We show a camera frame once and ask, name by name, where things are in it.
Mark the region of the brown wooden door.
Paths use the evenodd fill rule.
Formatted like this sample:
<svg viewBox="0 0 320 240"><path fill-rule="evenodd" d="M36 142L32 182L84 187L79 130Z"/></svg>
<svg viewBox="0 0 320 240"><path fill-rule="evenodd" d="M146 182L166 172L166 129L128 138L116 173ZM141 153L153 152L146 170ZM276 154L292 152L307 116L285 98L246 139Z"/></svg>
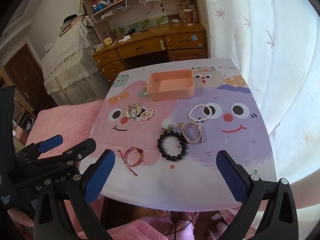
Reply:
<svg viewBox="0 0 320 240"><path fill-rule="evenodd" d="M4 70L35 114L56 106L44 87L42 69L26 44L5 64Z"/></svg>

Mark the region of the red patterned cup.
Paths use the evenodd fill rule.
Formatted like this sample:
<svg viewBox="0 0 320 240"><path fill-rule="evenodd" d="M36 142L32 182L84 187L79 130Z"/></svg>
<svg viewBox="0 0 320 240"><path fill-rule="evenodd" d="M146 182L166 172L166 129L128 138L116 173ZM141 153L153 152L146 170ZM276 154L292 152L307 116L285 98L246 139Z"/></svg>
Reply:
<svg viewBox="0 0 320 240"><path fill-rule="evenodd" d="M184 9L185 21L188 25L192 25L195 23L194 20L194 11L193 9Z"/></svg>

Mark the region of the pink plastic tray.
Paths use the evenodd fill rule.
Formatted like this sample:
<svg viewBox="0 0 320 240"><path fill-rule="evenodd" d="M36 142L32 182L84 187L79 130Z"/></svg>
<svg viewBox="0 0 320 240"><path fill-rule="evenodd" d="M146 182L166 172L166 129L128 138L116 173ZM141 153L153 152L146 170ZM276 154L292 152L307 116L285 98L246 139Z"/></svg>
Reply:
<svg viewBox="0 0 320 240"><path fill-rule="evenodd" d="M191 69L151 73L146 90L154 102L188 99L194 95Z"/></svg>

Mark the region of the pearl bow hair clip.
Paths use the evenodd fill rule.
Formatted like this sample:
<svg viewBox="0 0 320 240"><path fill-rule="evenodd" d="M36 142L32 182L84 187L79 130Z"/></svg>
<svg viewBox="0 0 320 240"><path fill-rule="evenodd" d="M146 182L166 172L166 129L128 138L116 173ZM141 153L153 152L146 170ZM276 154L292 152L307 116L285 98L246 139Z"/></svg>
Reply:
<svg viewBox="0 0 320 240"><path fill-rule="evenodd" d="M139 123L141 125L145 124L149 119L151 119L154 115L157 114L157 110L148 109L147 111L144 111L140 117L139 117Z"/></svg>

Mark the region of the gold rhinestone hair claw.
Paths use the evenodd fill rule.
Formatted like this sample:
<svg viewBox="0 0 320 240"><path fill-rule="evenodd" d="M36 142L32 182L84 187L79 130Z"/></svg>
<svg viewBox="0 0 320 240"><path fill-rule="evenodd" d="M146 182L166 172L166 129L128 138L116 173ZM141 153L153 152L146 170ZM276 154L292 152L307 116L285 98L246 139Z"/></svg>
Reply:
<svg viewBox="0 0 320 240"><path fill-rule="evenodd" d="M128 119L135 119L142 113L142 106L140 103L133 103L131 105L126 106L123 109L124 116Z"/></svg>

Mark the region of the yellow mug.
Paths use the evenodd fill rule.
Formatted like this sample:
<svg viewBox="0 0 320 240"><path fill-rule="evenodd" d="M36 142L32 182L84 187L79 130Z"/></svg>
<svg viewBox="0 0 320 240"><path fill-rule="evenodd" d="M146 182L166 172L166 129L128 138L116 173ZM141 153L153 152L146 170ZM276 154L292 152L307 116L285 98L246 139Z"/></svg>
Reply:
<svg viewBox="0 0 320 240"><path fill-rule="evenodd" d="M103 42L104 42L105 46L109 46L109 45L111 45L113 43L113 38L112 37L107 37L107 38L105 38L103 40Z"/></svg>

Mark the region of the cartoon print tablecloth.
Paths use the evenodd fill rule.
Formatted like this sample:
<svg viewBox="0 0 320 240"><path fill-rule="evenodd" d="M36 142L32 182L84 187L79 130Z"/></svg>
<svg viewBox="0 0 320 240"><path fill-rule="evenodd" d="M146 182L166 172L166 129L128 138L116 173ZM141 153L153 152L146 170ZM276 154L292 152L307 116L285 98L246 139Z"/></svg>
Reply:
<svg viewBox="0 0 320 240"><path fill-rule="evenodd" d="M112 150L102 190L120 202L171 211L239 206L216 166L225 150L249 174L275 181L263 117L231 59L156 64L119 73L89 136L84 171Z"/></svg>

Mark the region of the wooden desk with drawers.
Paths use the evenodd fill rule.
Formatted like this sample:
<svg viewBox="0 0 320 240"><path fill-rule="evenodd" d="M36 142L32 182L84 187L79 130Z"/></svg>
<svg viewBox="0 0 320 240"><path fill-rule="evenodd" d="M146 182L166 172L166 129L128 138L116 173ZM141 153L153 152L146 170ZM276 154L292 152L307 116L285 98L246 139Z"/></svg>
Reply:
<svg viewBox="0 0 320 240"><path fill-rule="evenodd" d="M199 23L159 25L130 37L93 54L100 73L110 85L125 70L208 57L205 29Z"/></svg>

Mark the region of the white lace covered furniture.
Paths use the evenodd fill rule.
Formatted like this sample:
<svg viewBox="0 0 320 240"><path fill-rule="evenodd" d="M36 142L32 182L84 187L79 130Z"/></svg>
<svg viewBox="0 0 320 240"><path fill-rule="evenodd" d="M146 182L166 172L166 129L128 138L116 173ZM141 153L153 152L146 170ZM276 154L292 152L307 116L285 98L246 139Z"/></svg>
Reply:
<svg viewBox="0 0 320 240"><path fill-rule="evenodd" d="M95 30L78 22L57 39L41 60L44 86L58 106L104 99L110 85L93 59Z"/></svg>

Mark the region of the wooden bookshelf hutch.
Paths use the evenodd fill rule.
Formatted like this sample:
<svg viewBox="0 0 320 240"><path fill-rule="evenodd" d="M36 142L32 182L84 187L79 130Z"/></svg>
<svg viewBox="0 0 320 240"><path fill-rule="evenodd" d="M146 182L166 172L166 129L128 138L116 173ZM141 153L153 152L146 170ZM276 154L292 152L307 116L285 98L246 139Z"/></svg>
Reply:
<svg viewBox="0 0 320 240"><path fill-rule="evenodd" d="M197 14L196 0L162 0L146 4L131 0L130 9L105 18L99 23L95 23L90 17L117 1L120 0L82 0L101 41L109 36L120 37L131 31L140 32L158 25L185 22L184 9L193 9L194 14Z"/></svg>

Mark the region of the white floral curtain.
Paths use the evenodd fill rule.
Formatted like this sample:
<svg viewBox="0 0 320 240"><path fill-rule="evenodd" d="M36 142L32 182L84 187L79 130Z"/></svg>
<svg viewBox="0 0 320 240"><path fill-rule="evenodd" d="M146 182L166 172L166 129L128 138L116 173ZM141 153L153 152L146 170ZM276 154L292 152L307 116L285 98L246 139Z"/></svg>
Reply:
<svg viewBox="0 0 320 240"><path fill-rule="evenodd" d="M319 204L319 15L308 0L199 0L211 57L230 58L263 116L296 207Z"/></svg>

